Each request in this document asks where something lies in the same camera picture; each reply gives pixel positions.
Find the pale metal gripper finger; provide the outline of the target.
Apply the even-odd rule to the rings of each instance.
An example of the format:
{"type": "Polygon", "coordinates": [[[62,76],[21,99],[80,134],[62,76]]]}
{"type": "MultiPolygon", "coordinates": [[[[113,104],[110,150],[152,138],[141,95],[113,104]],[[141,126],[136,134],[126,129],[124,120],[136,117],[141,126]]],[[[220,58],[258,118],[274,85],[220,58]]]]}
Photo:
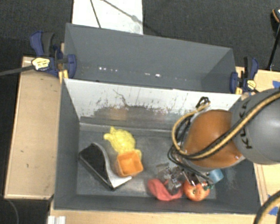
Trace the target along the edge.
{"type": "Polygon", "coordinates": [[[157,165],[157,177],[170,178],[171,175],[172,175],[172,171],[169,163],[162,163],[157,165]]]}
{"type": "Polygon", "coordinates": [[[182,184],[176,178],[171,178],[167,183],[167,191],[170,194],[176,194],[180,190],[181,186],[182,184]]]}

